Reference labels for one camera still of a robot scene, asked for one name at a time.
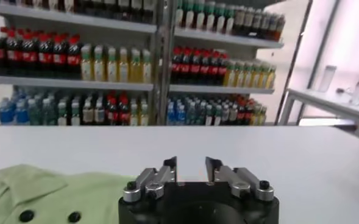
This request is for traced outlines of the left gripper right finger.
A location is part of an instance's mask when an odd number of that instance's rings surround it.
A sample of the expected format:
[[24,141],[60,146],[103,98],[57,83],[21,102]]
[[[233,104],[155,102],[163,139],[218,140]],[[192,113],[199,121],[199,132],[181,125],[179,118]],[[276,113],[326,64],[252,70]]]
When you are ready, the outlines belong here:
[[267,180],[260,180],[249,169],[236,167],[231,169],[223,165],[219,159],[205,158],[209,182],[227,182],[231,194],[236,198],[243,198],[251,194],[260,201],[273,201],[274,188]]

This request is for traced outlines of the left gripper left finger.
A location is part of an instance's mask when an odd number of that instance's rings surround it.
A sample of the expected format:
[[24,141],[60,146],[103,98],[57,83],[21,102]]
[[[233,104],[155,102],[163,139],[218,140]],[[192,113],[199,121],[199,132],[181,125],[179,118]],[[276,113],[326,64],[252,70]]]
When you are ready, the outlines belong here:
[[177,181],[177,157],[166,159],[159,170],[145,168],[133,181],[129,181],[123,189],[123,200],[136,203],[143,196],[151,195],[153,199],[163,197],[166,183]]

